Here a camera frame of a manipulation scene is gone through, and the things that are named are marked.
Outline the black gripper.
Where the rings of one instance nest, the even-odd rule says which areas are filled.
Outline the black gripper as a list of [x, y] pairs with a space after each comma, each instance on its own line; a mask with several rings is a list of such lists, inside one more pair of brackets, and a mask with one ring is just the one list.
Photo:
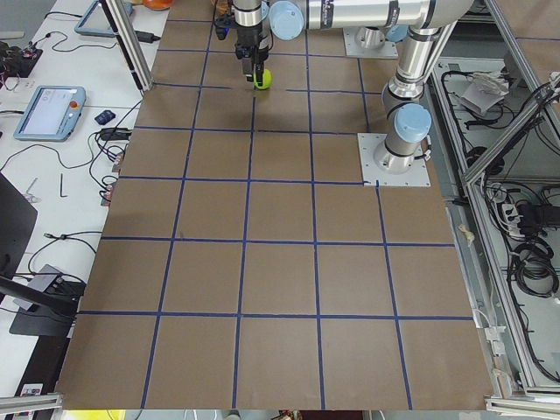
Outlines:
[[242, 26], [235, 21], [233, 15], [221, 15], [213, 21], [213, 25], [219, 40], [224, 40], [230, 31], [237, 31], [234, 53], [241, 61], [242, 73], [247, 82], [254, 82], [257, 88], [263, 88], [264, 62], [269, 57], [268, 40], [263, 24]]

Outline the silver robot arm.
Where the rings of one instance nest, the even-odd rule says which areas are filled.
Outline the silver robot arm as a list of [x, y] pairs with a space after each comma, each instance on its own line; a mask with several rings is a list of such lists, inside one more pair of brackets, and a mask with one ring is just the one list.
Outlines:
[[382, 92], [388, 134], [374, 152], [386, 173], [401, 175], [415, 160], [415, 152], [431, 128], [431, 114], [419, 104], [424, 83], [470, 1], [390, 1], [388, 27], [406, 25], [395, 75]]
[[275, 40], [292, 40], [304, 30], [346, 27], [425, 28], [435, 13], [433, 1], [229, 1], [214, 21], [218, 39], [237, 31], [235, 56], [242, 74], [256, 88], [268, 88], [265, 60]]

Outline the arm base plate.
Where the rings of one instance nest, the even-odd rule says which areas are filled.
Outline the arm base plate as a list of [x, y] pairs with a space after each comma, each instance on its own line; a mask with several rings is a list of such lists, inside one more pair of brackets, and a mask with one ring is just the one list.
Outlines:
[[386, 148], [385, 137], [382, 133], [357, 135], [364, 186], [430, 187], [421, 144], [416, 143], [413, 155], [398, 157]]
[[394, 42], [386, 40], [385, 34], [368, 27], [349, 27], [343, 29], [346, 56], [396, 60], [398, 52]]

